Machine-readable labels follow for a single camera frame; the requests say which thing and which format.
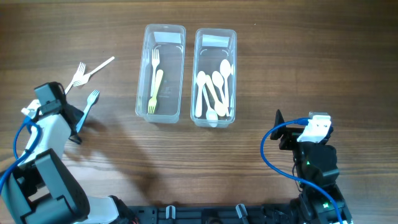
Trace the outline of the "yellow plastic spoon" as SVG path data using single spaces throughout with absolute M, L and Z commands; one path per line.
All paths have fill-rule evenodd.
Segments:
M 218 116 L 225 116 L 226 115 L 226 108 L 224 107 L 224 104 L 218 99 L 218 95 L 216 94 L 214 84 L 212 82 L 212 79 L 209 75 L 206 75 L 206 85 L 214 99 L 214 110 L 218 114 Z

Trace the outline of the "white fork thick handle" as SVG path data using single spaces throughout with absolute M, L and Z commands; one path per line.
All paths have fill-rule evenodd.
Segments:
M 90 93 L 90 95 L 87 98 L 87 105 L 83 111 L 83 116 L 79 120 L 78 124 L 76 125 L 76 131 L 79 133 L 81 128 L 83 127 L 83 124 L 85 122 L 86 117 L 88 116 L 88 113 L 90 112 L 90 109 L 93 105 L 96 104 L 98 101 L 100 95 L 99 90 L 94 90 L 93 92 Z

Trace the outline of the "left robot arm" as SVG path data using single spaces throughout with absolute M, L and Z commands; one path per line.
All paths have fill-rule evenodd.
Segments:
M 35 88 L 40 103 L 21 127 L 30 139 L 1 177 L 1 198 L 16 223 L 138 223 L 115 196 L 89 197 L 62 162 L 82 111 L 67 103 L 61 83 Z

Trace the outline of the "white spoon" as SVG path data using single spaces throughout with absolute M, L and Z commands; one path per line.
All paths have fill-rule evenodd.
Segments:
M 220 73 L 224 78 L 224 95 L 226 99 L 226 106 L 229 107 L 229 88 L 228 88 L 228 77 L 231 74 L 231 65 L 227 59 L 221 61 Z
M 205 102 L 206 102 L 206 106 L 207 106 L 206 119 L 208 120 L 208 124 L 212 128 L 215 128 L 218 125 L 218 115 L 217 115 L 216 111 L 210 106 L 210 102 L 208 99 L 208 94 L 207 94 L 205 86 L 203 87 L 202 92 L 203 92 L 203 96 L 205 97 Z
M 221 95 L 221 102 L 225 108 L 226 111 L 226 115 L 229 116 L 229 111 L 228 111 L 228 107 L 226 105 L 226 99 L 224 96 L 224 92 L 223 92 L 223 84 L 224 84 L 224 78 L 222 77 L 221 73 L 218 71 L 214 71 L 212 73 L 212 81 L 213 84 L 218 87 L 219 91 L 220 91 L 220 95 Z

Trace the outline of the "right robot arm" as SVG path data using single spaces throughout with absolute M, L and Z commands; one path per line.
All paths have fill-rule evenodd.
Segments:
M 336 149 L 328 144 L 333 132 L 328 113 L 311 112 L 307 117 L 285 121 L 276 112 L 274 127 L 265 138 L 278 140 L 279 148 L 292 151 L 290 174 L 270 162 L 277 173 L 295 181 L 300 193 L 286 205 L 264 207 L 267 223 L 352 223 L 336 180 L 339 176 Z

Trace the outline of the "white spoon horizontal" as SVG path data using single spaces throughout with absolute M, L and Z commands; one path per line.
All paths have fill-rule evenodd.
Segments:
M 202 94 L 203 94 L 203 86 L 206 83 L 206 74 L 204 71 L 199 71 L 196 79 L 196 83 L 198 86 L 198 93 L 197 93 L 197 101 L 195 107 L 195 116 L 197 118 L 201 117 L 202 114 Z

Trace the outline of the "yellow plastic fork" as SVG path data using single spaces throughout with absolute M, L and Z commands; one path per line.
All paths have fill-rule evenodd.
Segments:
M 149 102 L 148 102 L 148 113 L 149 114 L 154 114 L 155 113 L 155 109 L 157 106 L 157 95 L 158 95 L 158 91 L 160 88 L 160 84 L 162 82 L 162 78 L 164 75 L 164 71 L 163 70 L 158 70 L 155 76 L 155 90 L 154 90 L 154 94 L 153 96 L 150 98 Z

